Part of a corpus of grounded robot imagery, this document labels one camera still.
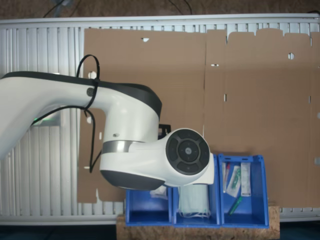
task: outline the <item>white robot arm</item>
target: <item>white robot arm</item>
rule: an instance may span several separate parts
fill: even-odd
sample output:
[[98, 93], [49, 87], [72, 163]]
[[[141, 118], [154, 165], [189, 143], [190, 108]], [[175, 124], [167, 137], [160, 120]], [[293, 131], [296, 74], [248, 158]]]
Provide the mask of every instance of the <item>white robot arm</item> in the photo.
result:
[[[11, 72], [0, 79], [0, 159], [36, 117], [61, 105], [86, 106], [93, 83], [42, 72]], [[148, 87], [99, 82], [92, 108], [102, 109], [101, 174], [114, 186], [154, 190], [161, 185], [212, 184], [213, 156], [197, 132], [178, 129], [158, 140], [162, 103]]]

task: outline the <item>gray band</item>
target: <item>gray band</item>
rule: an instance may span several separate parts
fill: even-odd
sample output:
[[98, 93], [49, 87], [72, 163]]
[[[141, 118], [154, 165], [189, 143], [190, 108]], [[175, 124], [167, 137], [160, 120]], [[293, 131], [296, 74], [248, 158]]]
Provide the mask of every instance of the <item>gray band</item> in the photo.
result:
[[133, 143], [138, 143], [137, 141], [126, 141], [126, 140], [118, 140], [118, 141], [106, 141], [102, 146], [102, 154], [107, 153], [128, 153], [129, 147]]

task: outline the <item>white package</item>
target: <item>white package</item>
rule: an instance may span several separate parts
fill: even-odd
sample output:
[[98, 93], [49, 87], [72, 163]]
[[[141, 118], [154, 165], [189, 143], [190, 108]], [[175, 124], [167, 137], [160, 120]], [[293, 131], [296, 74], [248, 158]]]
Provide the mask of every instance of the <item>white package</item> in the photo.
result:
[[167, 197], [167, 187], [160, 186], [155, 190], [150, 191], [150, 195], [152, 198], [159, 198], [159, 199], [165, 199], [168, 200]]
[[190, 184], [179, 191], [179, 214], [185, 218], [210, 217], [208, 185]]
[[241, 186], [241, 169], [240, 166], [234, 166], [232, 176], [229, 185], [226, 189], [226, 193], [236, 198]]
[[241, 163], [241, 196], [251, 196], [251, 184], [250, 184], [250, 162]]

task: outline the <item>green item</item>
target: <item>green item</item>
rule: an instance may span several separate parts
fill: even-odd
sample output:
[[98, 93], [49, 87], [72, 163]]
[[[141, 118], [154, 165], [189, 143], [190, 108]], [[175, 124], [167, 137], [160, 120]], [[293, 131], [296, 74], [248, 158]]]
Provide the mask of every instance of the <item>green item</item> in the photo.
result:
[[230, 215], [230, 216], [235, 212], [235, 210], [237, 209], [237, 207], [239, 206], [239, 204], [241, 203], [241, 201], [242, 201], [242, 196], [240, 196], [240, 197], [235, 201], [235, 203], [233, 204], [233, 206], [231, 207], [230, 212], [229, 212], [229, 215]]
[[241, 170], [240, 170], [240, 168], [238, 168], [236, 173], [235, 173], [233, 183], [231, 185], [232, 189], [234, 189], [237, 186], [237, 182], [239, 181], [240, 177], [241, 177]]

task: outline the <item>floor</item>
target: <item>floor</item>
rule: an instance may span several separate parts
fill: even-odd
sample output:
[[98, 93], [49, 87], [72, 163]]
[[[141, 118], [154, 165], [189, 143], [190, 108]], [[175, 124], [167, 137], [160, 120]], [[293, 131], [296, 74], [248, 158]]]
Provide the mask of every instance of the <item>floor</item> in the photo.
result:
[[[182, 14], [307, 13], [319, 0], [170, 0]], [[64, 0], [59, 17], [180, 15], [169, 0]], [[0, 0], [0, 19], [42, 18], [60, 0]], [[47, 17], [53, 17], [53, 10]]]
[[[280, 224], [280, 240], [316, 240], [320, 222]], [[115, 225], [85, 226], [0, 226], [0, 240], [115, 240]]]

